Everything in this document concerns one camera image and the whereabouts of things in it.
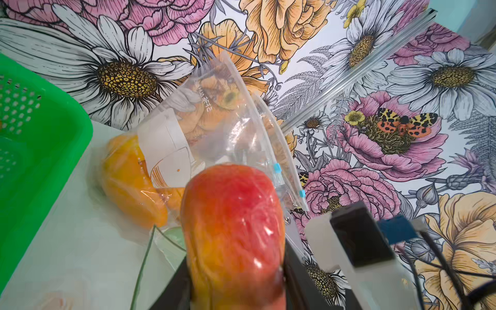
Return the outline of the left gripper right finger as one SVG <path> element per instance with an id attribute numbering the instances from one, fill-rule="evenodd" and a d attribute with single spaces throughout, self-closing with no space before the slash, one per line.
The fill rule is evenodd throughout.
<path id="1" fill-rule="evenodd" d="M 285 241 L 284 280 L 287 310 L 343 310 L 329 305 L 308 275 L 289 240 Z"/>

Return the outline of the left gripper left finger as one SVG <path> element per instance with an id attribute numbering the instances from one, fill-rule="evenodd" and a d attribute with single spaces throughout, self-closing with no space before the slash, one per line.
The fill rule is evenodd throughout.
<path id="1" fill-rule="evenodd" d="M 190 310 L 191 277 L 184 258 L 164 291 L 149 308 L 150 310 Z"/>

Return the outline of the clear zip-top bag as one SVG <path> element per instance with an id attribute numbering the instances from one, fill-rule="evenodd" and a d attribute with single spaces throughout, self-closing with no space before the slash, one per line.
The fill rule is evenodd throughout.
<path id="1" fill-rule="evenodd" d="M 308 211 L 306 192 L 301 186 L 297 169 L 293 163 L 293 155 L 289 149 L 286 136 L 280 128 L 280 124 L 261 97 L 252 95 L 251 99 L 261 116 L 273 148 L 275 160 L 281 168 L 282 179 L 294 201 L 293 207 L 288 207 L 288 209 L 301 208 L 303 211 Z"/>
<path id="2" fill-rule="evenodd" d="M 140 267 L 130 308 L 149 309 L 157 301 L 185 258 L 180 227 L 154 227 Z"/>
<path id="3" fill-rule="evenodd" d="M 284 184 L 261 116 L 226 52 L 196 69 L 123 134 L 138 136 L 148 175 L 164 198 L 168 221 L 160 228 L 179 225 L 185 186 L 213 165 L 248 165 L 275 186 Z"/>

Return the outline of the red yellow mango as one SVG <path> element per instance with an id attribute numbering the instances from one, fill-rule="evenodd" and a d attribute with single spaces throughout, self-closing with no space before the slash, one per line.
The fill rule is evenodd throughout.
<path id="1" fill-rule="evenodd" d="M 285 309 L 283 210 L 265 173 L 203 170 L 186 185 L 180 219 L 192 309 Z"/>

